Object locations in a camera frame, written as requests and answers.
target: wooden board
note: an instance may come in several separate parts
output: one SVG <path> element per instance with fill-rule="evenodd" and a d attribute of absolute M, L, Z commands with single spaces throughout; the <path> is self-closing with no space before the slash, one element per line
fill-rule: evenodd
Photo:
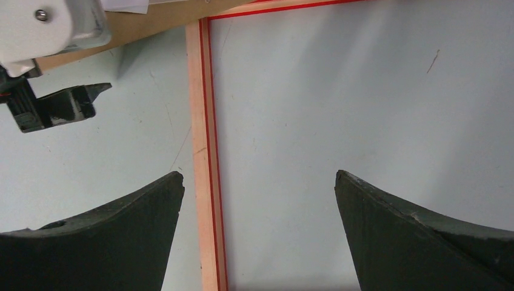
<path fill-rule="evenodd" d="M 251 0 L 188 0 L 150 5 L 146 15 L 107 12 L 112 40 L 101 47 L 38 58 L 39 67 L 49 70 L 87 56 L 137 41 L 173 27 L 186 25 L 199 18 L 220 13 Z"/>
<path fill-rule="evenodd" d="M 189 94 L 195 163 L 196 208 L 204 290 L 228 290 L 219 179 L 216 110 L 210 58 L 209 21 L 186 29 Z"/>

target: red line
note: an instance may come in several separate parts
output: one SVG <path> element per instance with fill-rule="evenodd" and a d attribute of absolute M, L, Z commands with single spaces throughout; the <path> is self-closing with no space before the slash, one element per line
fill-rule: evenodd
<path fill-rule="evenodd" d="M 211 199 L 211 212 L 212 212 L 212 224 L 213 224 L 213 232 L 214 232 L 214 250 L 215 250 L 215 260 L 216 260 L 216 280 L 218 281 L 218 288 L 220 286 L 220 277 L 219 277 L 219 259 L 218 259 L 218 235 L 216 233 L 216 212 L 214 207 L 214 188 L 212 181 L 212 163 L 210 159 L 211 148 L 210 148 L 210 138 L 209 138 L 209 110 L 207 110 L 207 84 L 205 83 L 205 57 L 204 57 L 204 38 L 203 38 L 203 25 L 202 21 L 199 20 L 199 28 L 200 28 L 200 54 L 202 60 L 202 78 L 203 78 L 203 90 L 204 90 L 204 108 L 205 108 L 205 128 L 207 135 L 207 160 L 209 162 L 209 182 L 210 182 L 210 199 Z"/>
<path fill-rule="evenodd" d="M 363 1 L 363 0 L 330 0 L 330 1 L 326 1 L 326 2 L 298 4 L 298 5 L 291 5 L 291 6 L 285 6 L 285 7 L 248 11 L 248 12 L 237 12 L 237 13 L 232 13 L 232 14 L 215 15 L 215 16 L 209 17 L 209 20 L 232 18 L 232 17 L 239 17 L 239 16 L 248 16 L 248 15 L 285 11 L 285 10 L 293 10 L 293 9 L 301 9 L 301 8 L 318 7 L 318 6 L 333 5 L 333 4 L 343 4 L 343 3 L 350 3 L 350 2 L 357 2 L 357 1 Z"/>
<path fill-rule="evenodd" d="M 210 85 L 212 92 L 212 114 L 214 119 L 214 145 L 216 150 L 216 166 L 218 168 L 218 193 L 219 193 L 219 208 L 220 208 L 220 218 L 221 218 L 221 241 L 223 244 L 223 258 L 224 258 L 224 267 L 225 267 L 225 283 L 229 284 L 229 275 L 227 271 L 227 253 L 225 251 L 225 221 L 223 220 L 223 204 L 222 204 L 222 195 L 221 195 L 221 172 L 219 170 L 219 152 L 218 152 L 218 123 L 216 122 L 216 105 L 215 105 L 215 95 L 214 95 L 214 74 L 212 73 L 212 53 L 211 53 L 211 42 L 210 42 L 210 21 L 207 20 L 207 39 L 209 40 L 209 62 L 210 62 Z"/>

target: screw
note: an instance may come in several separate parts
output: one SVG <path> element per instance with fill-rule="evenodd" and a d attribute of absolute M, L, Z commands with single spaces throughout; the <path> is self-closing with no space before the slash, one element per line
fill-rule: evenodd
<path fill-rule="evenodd" d="M 48 21 L 48 13 L 43 9 L 36 10 L 36 12 L 34 13 L 34 17 L 36 17 L 36 19 L 41 22 Z"/>

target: wooden strip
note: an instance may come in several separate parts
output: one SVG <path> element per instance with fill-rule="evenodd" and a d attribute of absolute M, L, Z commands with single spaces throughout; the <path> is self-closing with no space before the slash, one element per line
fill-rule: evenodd
<path fill-rule="evenodd" d="M 331 4 L 341 4 L 356 1 L 362 0 L 263 0 L 228 9 L 222 13 L 209 17 L 209 19 L 214 20 L 221 18 L 246 16 L 260 13 L 316 7 Z"/>
<path fill-rule="evenodd" d="M 227 291 L 209 21 L 195 21 L 185 31 L 202 285 Z"/>
<path fill-rule="evenodd" d="M 150 5 L 146 15 L 107 12 L 112 32 L 107 45 L 38 58 L 37 62 L 41 70 L 46 71 L 249 2 L 251 0 L 187 0 Z"/>

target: black clamp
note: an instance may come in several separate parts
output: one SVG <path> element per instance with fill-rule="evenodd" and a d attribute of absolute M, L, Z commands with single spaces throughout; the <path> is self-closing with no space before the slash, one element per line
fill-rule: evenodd
<path fill-rule="evenodd" d="M 28 79 L 41 76 L 39 68 L 12 78 L 0 66 L 0 104 L 6 103 L 24 132 L 82 121 L 96 115 L 93 101 L 110 83 L 79 85 L 36 98 Z"/>

